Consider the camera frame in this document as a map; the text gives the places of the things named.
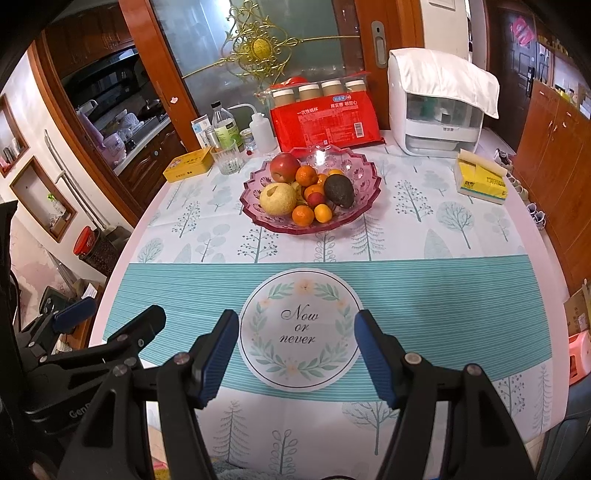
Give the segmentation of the dark red plum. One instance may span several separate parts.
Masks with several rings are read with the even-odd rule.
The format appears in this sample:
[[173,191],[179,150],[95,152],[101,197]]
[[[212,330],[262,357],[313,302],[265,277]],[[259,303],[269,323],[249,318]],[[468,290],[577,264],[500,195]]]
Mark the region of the dark red plum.
[[325,195],[320,191],[314,191],[308,194],[307,203],[311,209],[315,209],[318,205],[325,204]]

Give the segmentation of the dark avocado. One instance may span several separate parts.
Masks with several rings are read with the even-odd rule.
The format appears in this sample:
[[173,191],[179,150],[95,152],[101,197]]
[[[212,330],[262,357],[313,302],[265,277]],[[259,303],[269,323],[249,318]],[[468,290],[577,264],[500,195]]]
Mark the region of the dark avocado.
[[355,191],[351,180],[345,175],[329,175],[324,182],[325,198],[342,208],[351,208]]

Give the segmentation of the red apple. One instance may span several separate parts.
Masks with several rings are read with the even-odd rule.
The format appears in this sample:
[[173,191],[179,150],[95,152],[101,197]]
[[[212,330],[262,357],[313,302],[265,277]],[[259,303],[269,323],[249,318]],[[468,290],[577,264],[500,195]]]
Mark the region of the red apple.
[[270,161],[271,179],[277,183],[293,183],[301,163],[290,153],[277,154]]

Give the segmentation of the yellow orange citrus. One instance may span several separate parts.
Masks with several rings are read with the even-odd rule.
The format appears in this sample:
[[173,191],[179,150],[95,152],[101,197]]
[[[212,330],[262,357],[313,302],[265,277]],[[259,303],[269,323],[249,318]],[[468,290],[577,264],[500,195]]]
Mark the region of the yellow orange citrus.
[[332,209],[327,204],[321,203],[315,206],[314,213],[318,223],[325,224],[332,220]]

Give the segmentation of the red lidded container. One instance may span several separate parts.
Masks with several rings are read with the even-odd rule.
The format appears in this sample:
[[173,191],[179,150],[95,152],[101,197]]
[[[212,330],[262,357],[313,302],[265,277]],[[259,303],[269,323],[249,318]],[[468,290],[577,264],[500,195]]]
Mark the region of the red lidded container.
[[73,254],[76,256],[87,255],[96,242],[96,232],[89,226],[85,226],[80,232],[74,247]]

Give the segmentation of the yellow cardboard box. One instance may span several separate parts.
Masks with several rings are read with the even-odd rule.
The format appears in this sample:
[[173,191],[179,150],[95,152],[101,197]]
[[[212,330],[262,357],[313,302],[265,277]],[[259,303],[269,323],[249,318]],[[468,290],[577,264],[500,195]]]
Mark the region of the yellow cardboard box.
[[205,174],[211,170],[212,165],[211,147],[208,147],[175,157],[163,171],[163,175],[168,183],[174,183]]

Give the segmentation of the clear drinking glass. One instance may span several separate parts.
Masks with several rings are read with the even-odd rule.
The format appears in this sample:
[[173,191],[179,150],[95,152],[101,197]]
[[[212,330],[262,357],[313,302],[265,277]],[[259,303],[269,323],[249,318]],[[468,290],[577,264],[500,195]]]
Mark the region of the clear drinking glass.
[[235,142],[232,142],[228,148],[214,151],[212,158],[222,175],[238,173],[245,165],[245,158],[243,158]]

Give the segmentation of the yellow tissue pack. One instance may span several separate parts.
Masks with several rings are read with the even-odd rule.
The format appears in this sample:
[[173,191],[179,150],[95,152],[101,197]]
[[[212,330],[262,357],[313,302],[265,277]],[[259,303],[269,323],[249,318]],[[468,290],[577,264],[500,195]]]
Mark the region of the yellow tissue pack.
[[454,167],[459,193],[502,205],[508,196],[508,171],[497,163],[461,149]]

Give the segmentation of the small glass jar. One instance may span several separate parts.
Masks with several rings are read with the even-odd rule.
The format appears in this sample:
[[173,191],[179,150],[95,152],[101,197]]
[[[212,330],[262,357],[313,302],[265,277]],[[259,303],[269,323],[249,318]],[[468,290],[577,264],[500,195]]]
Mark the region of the small glass jar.
[[240,132],[240,137],[242,137],[243,151],[245,151],[246,155],[252,155],[256,150],[256,140],[253,137],[252,130],[249,128],[243,129]]

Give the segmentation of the green label clear bottle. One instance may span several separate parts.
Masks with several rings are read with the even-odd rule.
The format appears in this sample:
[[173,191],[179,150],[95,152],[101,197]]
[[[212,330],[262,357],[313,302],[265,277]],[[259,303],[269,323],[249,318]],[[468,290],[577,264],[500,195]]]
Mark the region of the green label clear bottle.
[[211,103],[211,108],[211,124],[218,142],[221,144],[221,148],[228,149],[231,145],[235,145],[238,148],[242,146],[242,136],[239,134],[235,117],[221,106],[220,101]]

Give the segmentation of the small white blue box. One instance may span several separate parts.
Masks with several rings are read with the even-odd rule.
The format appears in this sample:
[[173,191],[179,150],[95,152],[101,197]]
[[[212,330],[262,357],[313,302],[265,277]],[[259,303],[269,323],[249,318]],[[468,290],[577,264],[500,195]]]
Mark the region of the small white blue box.
[[201,115],[197,119],[191,121],[191,128],[192,131],[197,137],[197,141],[202,149],[211,147],[211,141],[209,141],[207,136],[207,130],[211,127],[211,122],[207,114]]

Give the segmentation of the white squeeze bottle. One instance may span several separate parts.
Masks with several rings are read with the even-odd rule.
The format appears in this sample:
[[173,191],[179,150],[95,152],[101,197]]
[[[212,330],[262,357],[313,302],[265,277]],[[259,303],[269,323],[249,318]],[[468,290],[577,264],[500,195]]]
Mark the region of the white squeeze bottle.
[[252,121],[249,123],[249,129],[252,131],[252,136],[259,152],[262,154],[273,152],[277,147],[277,140],[273,133],[270,120],[249,103],[239,103],[229,107],[230,111],[238,111],[240,109],[249,110],[250,117],[252,117]]

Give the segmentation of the red paper cup package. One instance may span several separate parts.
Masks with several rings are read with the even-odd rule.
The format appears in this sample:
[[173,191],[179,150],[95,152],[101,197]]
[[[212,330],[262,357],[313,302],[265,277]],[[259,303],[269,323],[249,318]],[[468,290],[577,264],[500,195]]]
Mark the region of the red paper cup package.
[[366,71],[322,81],[297,76],[257,93],[270,107],[280,149],[383,143],[367,77]]

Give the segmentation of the white water dispenser appliance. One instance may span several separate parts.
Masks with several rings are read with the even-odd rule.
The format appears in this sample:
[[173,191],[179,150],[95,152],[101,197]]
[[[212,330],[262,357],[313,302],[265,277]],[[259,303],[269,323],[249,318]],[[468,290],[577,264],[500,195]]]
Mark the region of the white water dispenser appliance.
[[408,155],[454,157],[473,151],[485,115],[464,102],[405,93],[400,77],[388,62],[390,129]]

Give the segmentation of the white cloth on appliance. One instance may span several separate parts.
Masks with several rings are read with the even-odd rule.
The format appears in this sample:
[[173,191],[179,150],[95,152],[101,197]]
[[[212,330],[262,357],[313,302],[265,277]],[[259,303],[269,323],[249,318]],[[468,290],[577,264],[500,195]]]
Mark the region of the white cloth on appliance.
[[496,76],[454,54],[426,48],[390,51],[405,93],[464,102],[499,118],[500,84]]

